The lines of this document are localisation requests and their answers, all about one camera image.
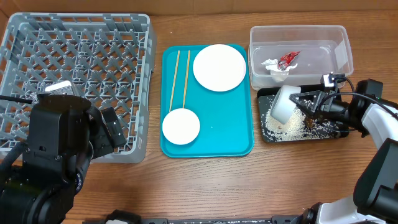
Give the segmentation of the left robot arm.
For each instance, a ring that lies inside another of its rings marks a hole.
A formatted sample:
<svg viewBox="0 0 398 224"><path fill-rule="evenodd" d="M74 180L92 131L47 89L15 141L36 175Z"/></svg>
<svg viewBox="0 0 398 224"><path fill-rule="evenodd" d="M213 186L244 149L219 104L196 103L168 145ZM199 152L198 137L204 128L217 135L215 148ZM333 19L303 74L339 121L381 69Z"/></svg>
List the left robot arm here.
<svg viewBox="0 0 398 224"><path fill-rule="evenodd" d="M1 223L61 223L90 162L123 146L114 108L46 94L30 112L29 134L1 162Z"/></svg>

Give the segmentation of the white tissue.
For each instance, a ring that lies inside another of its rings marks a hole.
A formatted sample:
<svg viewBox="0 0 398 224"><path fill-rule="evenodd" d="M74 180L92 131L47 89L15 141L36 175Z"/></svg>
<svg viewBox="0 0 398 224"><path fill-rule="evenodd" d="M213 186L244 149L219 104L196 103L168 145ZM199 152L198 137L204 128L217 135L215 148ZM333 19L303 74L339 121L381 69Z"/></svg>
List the white tissue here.
<svg viewBox="0 0 398 224"><path fill-rule="evenodd" d="M279 68L278 62L279 61L277 59L267 59L266 61L262 62L261 65L265 66L265 69L270 71L270 75L274 81L280 83L287 78L290 70L295 69L298 64L296 63L295 65L289 65L286 68Z"/></svg>

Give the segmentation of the bowl of rice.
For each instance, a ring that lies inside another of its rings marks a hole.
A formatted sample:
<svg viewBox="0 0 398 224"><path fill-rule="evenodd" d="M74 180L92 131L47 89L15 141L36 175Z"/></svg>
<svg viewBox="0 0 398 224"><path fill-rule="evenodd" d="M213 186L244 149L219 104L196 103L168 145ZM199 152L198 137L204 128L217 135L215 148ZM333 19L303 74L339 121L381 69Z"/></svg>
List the bowl of rice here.
<svg viewBox="0 0 398 224"><path fill-rule="evenodd" d="M296 104L289 98L291 94L301 92L299 86L282 86L272 103L271 116L281 124L286 124L294 113Z"/></svg>

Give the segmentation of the small white pink plate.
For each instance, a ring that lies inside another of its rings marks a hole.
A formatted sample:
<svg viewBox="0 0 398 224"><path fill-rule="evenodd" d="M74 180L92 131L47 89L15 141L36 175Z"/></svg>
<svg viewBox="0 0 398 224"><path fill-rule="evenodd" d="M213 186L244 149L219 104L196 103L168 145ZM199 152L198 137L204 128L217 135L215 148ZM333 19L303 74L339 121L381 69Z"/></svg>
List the small white pink plate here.
<svg viewBox="0 0 398 224"><path fill-rule="evenodd" d="M200 132L200 120L191 110L179 108L169 112L162 122L166 140L176 145L186 145L196 139Z"/></svg>

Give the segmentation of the wooden chopstick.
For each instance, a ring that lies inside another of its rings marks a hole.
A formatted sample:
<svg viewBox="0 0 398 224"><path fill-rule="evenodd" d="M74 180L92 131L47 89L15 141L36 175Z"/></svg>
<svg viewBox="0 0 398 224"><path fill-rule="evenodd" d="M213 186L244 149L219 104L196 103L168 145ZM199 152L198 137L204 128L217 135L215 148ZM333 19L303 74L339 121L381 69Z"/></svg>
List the wooden chopstick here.
<svg viewBox="0 0 398 224"><path fill-rule="evenodd" d="M177 58L176 58L175 70L174 70L174 79L173 79L173 83L172 83L172 91L171 91L171 96L170 96L169 112L171 112L171 110L172 110L172 105L173 105L173 100L174 100L175 83L176 83L176 79L177 79L179 60L180 60L180 50L177 51Z"/></svg>
<svg viewBox="0 0 398 224"><path fill-rule="evenodd" d="M191 50L188 50L184 91L183 91L183 103L182 103L182 108L184 108L184 109L185 109L185 102L186 102L186 95L187 95L187 84L188 84L188 76L189 76L189 69L190 69L190 56L191 56Z"/></svg>

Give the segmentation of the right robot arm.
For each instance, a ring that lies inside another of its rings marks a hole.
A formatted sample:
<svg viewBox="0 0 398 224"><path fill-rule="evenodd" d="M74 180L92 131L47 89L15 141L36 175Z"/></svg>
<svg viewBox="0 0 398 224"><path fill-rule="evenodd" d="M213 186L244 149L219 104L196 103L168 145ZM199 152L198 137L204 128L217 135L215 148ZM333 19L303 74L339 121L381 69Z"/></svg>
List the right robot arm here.
<svg viewBox="0 0 398 224"><path fill-rule="evenodd" d="M370 136L377 149L358 179L353 194L335 202L316 203L293 223L397 223L397 103L382 99L383 84L368 79L350 92L331 88L293 93L290 101L313 118L339 122Z"/></svg>

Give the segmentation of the red snack wrapper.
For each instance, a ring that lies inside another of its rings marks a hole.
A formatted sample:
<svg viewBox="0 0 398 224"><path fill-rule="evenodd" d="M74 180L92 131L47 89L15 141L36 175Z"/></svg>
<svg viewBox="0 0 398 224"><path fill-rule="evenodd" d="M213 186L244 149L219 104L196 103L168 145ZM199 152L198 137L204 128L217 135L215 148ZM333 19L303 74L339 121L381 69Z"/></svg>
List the red snack wrapper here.
<svg viewBox="0 0 398 224"><path fill-rule="evenodd" d="M289 52L282 56L278 61L278 69L285 70L290 64L295 60L295 58L299 55L300 51L297 52Z"/></svg>

